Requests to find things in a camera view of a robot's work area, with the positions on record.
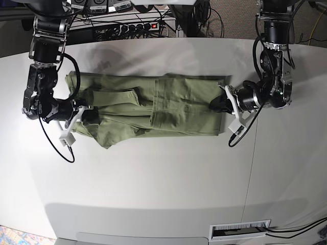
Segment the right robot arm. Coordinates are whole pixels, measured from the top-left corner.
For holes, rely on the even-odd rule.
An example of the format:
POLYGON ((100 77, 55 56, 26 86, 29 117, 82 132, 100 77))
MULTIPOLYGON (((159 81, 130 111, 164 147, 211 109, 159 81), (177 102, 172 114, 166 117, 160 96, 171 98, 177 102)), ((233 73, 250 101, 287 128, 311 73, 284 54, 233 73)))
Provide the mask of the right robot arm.
POLYGON ((96 108, 78 98, 81 74, 76 60, 65 52, 69 29, 77 15, 87 6, 86 1, 22 1, 35 15, 34 33, 29 51, 30 65, 24 91, 22 112, 30 120, 49 123, 65 122, 65 127, 76 122, 98 122, 96 108), (58 70, 64 59, 72 62, 76 82, 66 99, 54 98, 58 70))

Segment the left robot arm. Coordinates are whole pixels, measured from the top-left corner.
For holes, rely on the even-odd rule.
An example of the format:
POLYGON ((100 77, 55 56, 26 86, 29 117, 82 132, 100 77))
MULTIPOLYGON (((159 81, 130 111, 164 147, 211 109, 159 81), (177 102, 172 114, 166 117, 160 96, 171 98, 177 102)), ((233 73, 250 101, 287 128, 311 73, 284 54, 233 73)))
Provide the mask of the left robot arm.
POLYGON ((222 94, 211 102, 211 109, 235 116, 229 129, 242 134, 247 122, 261 106, 281 109, 291 102, 292 63, 289 32, 294 6, 279 1, 259 1, 256 22, 262 21, 263 30, 256 26, 257 37, 252 47, 252 58, 258 82, 244 81, 240 89, 219 83, 222 94))

